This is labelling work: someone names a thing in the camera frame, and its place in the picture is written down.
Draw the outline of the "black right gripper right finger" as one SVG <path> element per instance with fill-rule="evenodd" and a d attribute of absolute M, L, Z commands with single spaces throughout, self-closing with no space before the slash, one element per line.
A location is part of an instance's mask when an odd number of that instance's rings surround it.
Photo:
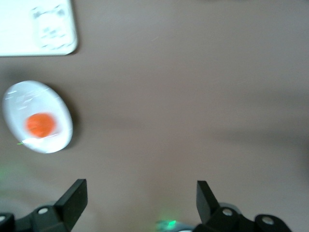
<path fill-rule="evenodd" d="M 253 221 L 238 212 L 233 205 L 218 203 L 206 181 L 197 181 L 197 211 L 201 224 L 195 232 L 290 232 L 280 218 L 259 214 Z"/>

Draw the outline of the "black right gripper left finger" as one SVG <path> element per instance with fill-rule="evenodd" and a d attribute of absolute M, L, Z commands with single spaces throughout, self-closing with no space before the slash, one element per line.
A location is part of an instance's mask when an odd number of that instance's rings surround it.
<path fill-rule="evenodd" d="M 87 206 L 87 181 L 76 180 L 55 202 L 34 209 L 25 217 L 1 212 L 2 232 L 70 232 Z"/>

